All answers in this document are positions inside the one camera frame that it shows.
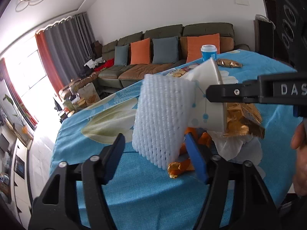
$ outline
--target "gray curtain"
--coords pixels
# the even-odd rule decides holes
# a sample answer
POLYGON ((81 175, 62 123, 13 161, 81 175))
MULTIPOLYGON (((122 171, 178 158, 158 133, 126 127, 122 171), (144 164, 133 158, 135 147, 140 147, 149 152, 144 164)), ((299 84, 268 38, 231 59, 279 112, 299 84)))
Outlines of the gray curtain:
POLYGON ((93 58, 94 34, 86 13, 56 23, 44 30, 53 63, 64 85, 79 77, 93 58))

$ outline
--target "tile floor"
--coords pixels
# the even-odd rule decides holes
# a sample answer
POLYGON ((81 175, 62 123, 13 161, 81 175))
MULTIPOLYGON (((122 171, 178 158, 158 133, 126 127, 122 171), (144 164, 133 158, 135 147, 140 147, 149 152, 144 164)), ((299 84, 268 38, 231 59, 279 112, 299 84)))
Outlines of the tile floor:
POLYGON ((29 175, 33 199, 43 190, 48 178, 56 136, 61 127, 59 117, 40 120, 29 151, 29 175))

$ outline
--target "gray pillow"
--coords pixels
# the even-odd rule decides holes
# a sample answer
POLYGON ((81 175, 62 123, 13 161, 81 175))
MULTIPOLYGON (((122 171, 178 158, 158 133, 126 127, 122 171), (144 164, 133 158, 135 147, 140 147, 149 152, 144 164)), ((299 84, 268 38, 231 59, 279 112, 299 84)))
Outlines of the gray pillow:
POLYGON ((153 39, 153 64, 178 61, 178 36, 153 39))
POLYGON ((126 66, 128 60, 128 47, 129 45, 124 45, 122 47, 115 47, 115 66, 126 66))

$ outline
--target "table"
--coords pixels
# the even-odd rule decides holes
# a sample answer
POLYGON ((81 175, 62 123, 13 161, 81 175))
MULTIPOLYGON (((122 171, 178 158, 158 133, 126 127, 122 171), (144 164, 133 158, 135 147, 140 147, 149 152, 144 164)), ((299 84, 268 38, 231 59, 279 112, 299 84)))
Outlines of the table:
MULTIPOLYGON (((292 72, 291 67, 254 52, 239 50, 222 53, 218 58, 239 61, 242 68, 224 68, 239 82, 256 79, 258 75, 292 72)), ((181 68, 201 60, 182 65, 181 68)), ((192 229, 206 197, 208 186, 194 172, 170 179, 166 171, 151 164, 134 151, 131 144, 137 97, 142 82, 137 82, 66 119, 59 131, 51 160, 52 172, 60 161, 80 163, 98 154, 115 139, 118 132, 126 137, 124 154, 113 180, 103 192, 118 229, 192 229)), ((292 116, 292 107, 257 104, 266 128, 260 140, 258 166, 276 205, 279 205, 292 183, 295 151, 290 148, 294 129, 301 119, 292 116)), ((252 151, 247 155, 255 156, 252 151)), ((82 223, 89 226, 82 184, 77 184, 82 223)), ((229 187, 222 225, 227 224, 233 190, 229 187)))

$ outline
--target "blue paper cup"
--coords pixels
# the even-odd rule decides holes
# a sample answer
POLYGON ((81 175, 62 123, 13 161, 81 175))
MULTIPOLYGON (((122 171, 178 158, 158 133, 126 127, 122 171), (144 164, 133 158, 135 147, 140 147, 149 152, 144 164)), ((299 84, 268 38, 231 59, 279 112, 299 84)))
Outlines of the blue paper cup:
POLYGON ((201 53, 203 55, 203 60, 206 61, 211 57, 216 61, 217 48, 215 45, 203 45, 201 47, 201 53))

